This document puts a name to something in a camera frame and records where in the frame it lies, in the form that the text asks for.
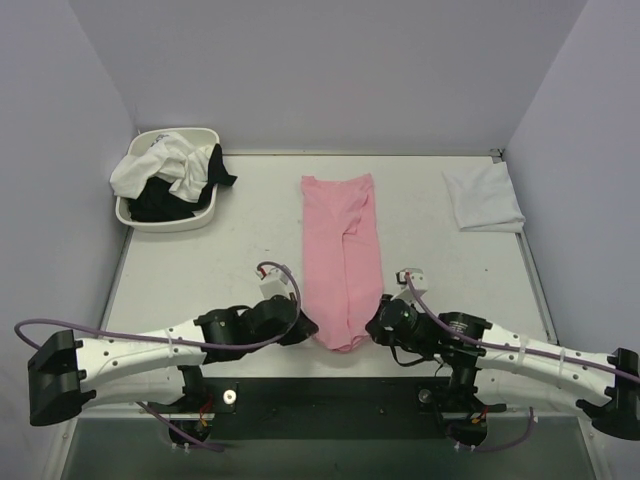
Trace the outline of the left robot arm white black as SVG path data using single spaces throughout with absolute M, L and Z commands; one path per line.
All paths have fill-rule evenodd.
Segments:
M 296 302 L 282 295 L 141 335 L 106 332 L 80 339 L 70 329 L 58 331 L 27 363 L 29 422 L 55 425 L 86 408 L 119 403 L 198 411 L 222 398 L 206 386 L 202 366 L 240 360 L 271 344 L 296 345 L 317 331 Z

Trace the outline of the white plastic basket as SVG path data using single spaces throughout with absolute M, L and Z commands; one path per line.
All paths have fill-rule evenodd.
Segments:
M 172 233 L 207 225 L 218 188 L 235 181 L 224 165 L 217 132 L 176 127 L 136 136 L 110 185 L 121 223 L 148 233 Z

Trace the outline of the pink t shirt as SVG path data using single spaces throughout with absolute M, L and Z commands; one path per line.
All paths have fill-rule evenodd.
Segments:
M 303 310 L 320 344 L 349 352 L 367 337 L 384 290 L 374 181 L 304 176 L 300 186 Z

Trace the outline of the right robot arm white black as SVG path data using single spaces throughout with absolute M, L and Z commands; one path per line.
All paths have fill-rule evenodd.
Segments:
M 393 353 L 449 368 L 448 379 L 431 390 L 441 413 L 518 406 L 575 415 L 610 437 L 639 438 L 639 356 L 632 350 L 566 349 L 461 312 L 433 316 L 389 295 L 366 331 Z

